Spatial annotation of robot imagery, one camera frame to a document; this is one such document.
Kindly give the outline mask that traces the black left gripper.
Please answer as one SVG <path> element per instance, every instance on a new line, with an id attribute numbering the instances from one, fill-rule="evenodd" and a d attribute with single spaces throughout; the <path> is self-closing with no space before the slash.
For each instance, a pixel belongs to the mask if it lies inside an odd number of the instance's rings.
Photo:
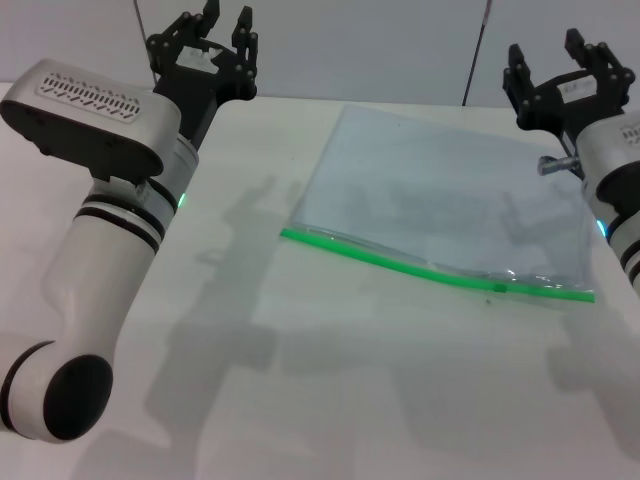
<path id="1" fill-rule="evenodd" d="M 232 33 L 235 52 L 223 48 L 210 63 L 215 73 L 177 64 L 168 53 L 185 46 L 208 51 L 207 35 L 220 16 L 220 1 L 208 0 L 201 13 L 184 12 L 169 27 L 148 38 L 148 54 L 157 55 L 152 69 L 159 75 L 154 91 L 177 105 L 181 113 L 179 133 L 198 149 L 222 105 L 249 101 L 257 95 L 258 34 L 253 9 L 244 6 Z"/>

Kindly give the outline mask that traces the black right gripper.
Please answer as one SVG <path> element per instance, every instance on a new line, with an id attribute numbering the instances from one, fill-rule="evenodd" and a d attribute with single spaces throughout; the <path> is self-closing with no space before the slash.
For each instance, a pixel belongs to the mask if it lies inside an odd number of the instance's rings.
<path id="1" fill-rule="evenodd" d="M 502 88 L 516 113 L 516 123 L 523 130 L 545 131 L 558 140 L 566 134 L 575 144 L 587 126 L 623 113 L 623 106 L 629 102 L 633 71 L 621 64 L 607 43 L 586 43 L 576 28 L 567 30 L 565 50 L 580 69 L 534 87 L 522 50 L 518 44 L 510 45 Z M 559 90 L 562 81 L 588 76 L 596 81 L 596 93 L 565 101 Z"/>

